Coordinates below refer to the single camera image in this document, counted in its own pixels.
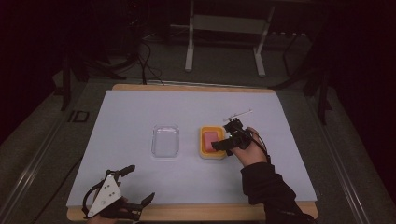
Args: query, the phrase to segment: person's arm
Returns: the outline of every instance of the person's arm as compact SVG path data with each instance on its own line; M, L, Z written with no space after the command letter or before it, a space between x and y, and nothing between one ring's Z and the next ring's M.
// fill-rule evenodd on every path
M260 143L257 131L249 129L253 132L253 138ZM314 222L297 206L294 191L275 172L274 165L267 163L256 143L252 142L245 150L234 148L232 152L244 165L241 170L244 193L250 204L264 204L267 224Z

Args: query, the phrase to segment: hand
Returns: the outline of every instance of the hand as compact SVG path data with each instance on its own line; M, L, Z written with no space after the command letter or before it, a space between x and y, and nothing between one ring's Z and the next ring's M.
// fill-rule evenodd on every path
M259 133L253 128L247 127L247 129L252 132L253 139L262 144L260 142ZM235 147L231 149L231 152L235 154L235 156L242 162L244 167L257 162L267 162L267 158L265 157L264 153L253 141L246 149Z
M87 224L115 224L115 218L101 217L99 214L88 219Z

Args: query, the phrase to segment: white paper sheet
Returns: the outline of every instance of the white paper sheet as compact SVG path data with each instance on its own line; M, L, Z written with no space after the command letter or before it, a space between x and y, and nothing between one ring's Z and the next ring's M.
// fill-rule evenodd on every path
M235 113L253 110L240 120L261 135L276 171L297 194L297 201L317 197L275 93L108 91L92 131L67 206L82 204L85 193L107 169L131 164L120 178L122 195L139 203L155 192L152 203L246 203L242 164L235 156L204 160L199 156L202 126L223 126ZM177 125L179 152L173 159L152 156L156 125Z

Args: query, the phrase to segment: white table leg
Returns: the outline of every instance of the white table leg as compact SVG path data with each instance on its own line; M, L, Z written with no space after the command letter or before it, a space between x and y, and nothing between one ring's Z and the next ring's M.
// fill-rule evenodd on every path
M260 43L257 47L253 48L254 59L256 61L257 72L259 77L265 77L264 65L262 64L262 46L264 45L265 37L268 35L268 29L270 27L271 19L274 15L275 7L272 6L268 14L267 21L262 27L262 36L260 38Z
M189 46L187 48L186 65L184 69L186 72L192 71L192 61L194 56L194 1L190 0L190 26L189 26Z

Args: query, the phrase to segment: gray floor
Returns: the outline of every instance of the gray floor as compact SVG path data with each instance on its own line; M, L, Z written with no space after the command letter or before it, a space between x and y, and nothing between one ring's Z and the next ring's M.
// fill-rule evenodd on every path
M185 73L187 47L183 44L184 37L178 36L169 44L158 43L153 36L146 38L151 47L148 64L156 76L161 75L165 84L187 82L265 88L288 78L281 56L290 40L282 35L270 35L265 42L262 57L266 77L257 77L252 49L246 47L246 43L242 48L214 47L221 43L199 39L193 71ZM291 69L301 62L308 48L305 38L297 41L288 53ZM141 53L147 56L148 49L142 47ZM141 82L138 64L120 74L128 77L122 81L124 83ZM151 83L160 84L149 70L147 75L152 77ZM33 174L34 180L13 204L15 208L8 223L30 223L57 190L69 169L84 154L106 90L115 83L120 82L94 71L88 83L74 80L73 101L66 111L60 111L61 97L49 96L0 147L2 209L9 196L15 199L12 190L29 161L37 151L46 151L37 167L38 173ZM327 111L328 123L323 126L316 116L317 98L304 97L303 85L301 81L277 93L318 195L318 223L396 223L395 206L337 100L336 92L329 92L332 110ZM67 122L72 110L88 111L90 118L85 123ZM36 223L71 223L66 218L65 204L77 170L72 171Z

